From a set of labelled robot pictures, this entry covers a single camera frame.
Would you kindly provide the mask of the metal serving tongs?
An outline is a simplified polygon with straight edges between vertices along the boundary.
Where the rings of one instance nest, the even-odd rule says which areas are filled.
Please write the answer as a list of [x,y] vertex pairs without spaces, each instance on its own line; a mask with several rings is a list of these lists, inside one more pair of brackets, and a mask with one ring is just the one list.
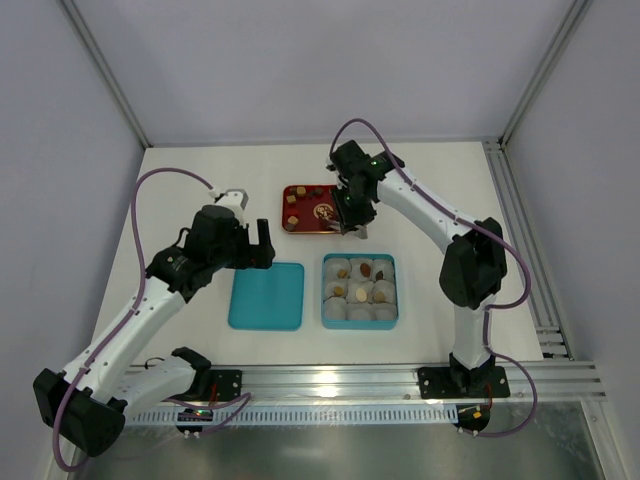
[[339,233],[340,235],[355,236],[360,240],[368,238],[367,226],[361,222],[345,218],[338,210],[333,211],[322,221],[326,229]]

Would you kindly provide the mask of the teal box lid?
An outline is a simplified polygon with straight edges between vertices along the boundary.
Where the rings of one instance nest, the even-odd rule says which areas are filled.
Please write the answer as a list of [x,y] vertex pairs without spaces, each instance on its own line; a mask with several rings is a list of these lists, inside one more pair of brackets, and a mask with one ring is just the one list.
[[274,262],[266,270],[237,270],[228,324],[235,330],[296,331],[304,305],[304,266]]

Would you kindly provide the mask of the brown almond chocolate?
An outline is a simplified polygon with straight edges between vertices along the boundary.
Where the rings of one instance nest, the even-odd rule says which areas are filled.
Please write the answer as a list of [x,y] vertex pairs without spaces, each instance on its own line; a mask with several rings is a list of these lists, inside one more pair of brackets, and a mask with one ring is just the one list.
[[362,263],[360,265],[360,272],[363,277],[369,278],[371,276],[371,267],[366,263]]

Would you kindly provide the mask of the teal square box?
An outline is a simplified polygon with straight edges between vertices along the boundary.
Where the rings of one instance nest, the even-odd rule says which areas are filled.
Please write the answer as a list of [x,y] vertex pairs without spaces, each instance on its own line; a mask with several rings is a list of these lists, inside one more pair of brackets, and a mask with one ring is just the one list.
[[[351,262],[348,278],[328,280],[325,278],[324,263],[328,258],[342,257]],[[360,272],[360,265],[366,263],[371,267],[371,276],[365,278]],[[397,280],[397,264],[389,254],[381,253],[330,253],[322,261],[321,274],[321,321],[325,328],[334,330],[391,330],[400,313],[399,288]],[[376,281],[387,280],[395,284],[396,303],[376,304],[372,302],[371,293]],[[337,285],[345,289],[345,295],[336,297],[333,288]],[[363,288],[368,295],[367,301],[356,300],[355,292]]]

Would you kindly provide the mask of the white oval chocolate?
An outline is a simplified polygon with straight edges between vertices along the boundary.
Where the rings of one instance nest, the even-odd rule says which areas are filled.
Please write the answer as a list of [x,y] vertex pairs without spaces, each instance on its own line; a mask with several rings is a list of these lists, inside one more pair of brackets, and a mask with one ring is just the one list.
[[368,295],[363,288],[358,288],[355,292],[355,297],[358,302],[364,303],[367,301]]

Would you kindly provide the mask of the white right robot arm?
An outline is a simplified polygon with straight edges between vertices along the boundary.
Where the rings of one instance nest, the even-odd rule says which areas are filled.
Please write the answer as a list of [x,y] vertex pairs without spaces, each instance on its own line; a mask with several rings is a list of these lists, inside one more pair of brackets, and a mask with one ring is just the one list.
[[422,367],[421,394],[429,399],[480,398],[495,392],[496,357],[483,337],[483,309],[507,274],[501,225],[461,215],[428,191],[388,152],[371,156],[350,140],[331,150],[327,168],[338,180],[331,191],[336,230],[364,229],[382,203],[408,219],[443,255],[438,284],[454,308],[455,339],[446,367]]

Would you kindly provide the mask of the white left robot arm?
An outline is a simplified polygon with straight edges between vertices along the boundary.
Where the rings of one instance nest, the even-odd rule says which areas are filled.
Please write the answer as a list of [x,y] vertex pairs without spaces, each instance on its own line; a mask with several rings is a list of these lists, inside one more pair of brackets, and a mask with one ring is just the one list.
[[268,269],[275,258],[269,223],[257,222],[258,241],[235,212],[206,205],[178,242],[143,269],[141,288],[119,316],[61,371],[43,369],[33,383],[53,441],[68,440],[89,457],[107,451],[127,420],[169,399],[201,400],[212,385],[212,364],[188,347],[132,377],[126,372],[160,328],[221,269]]

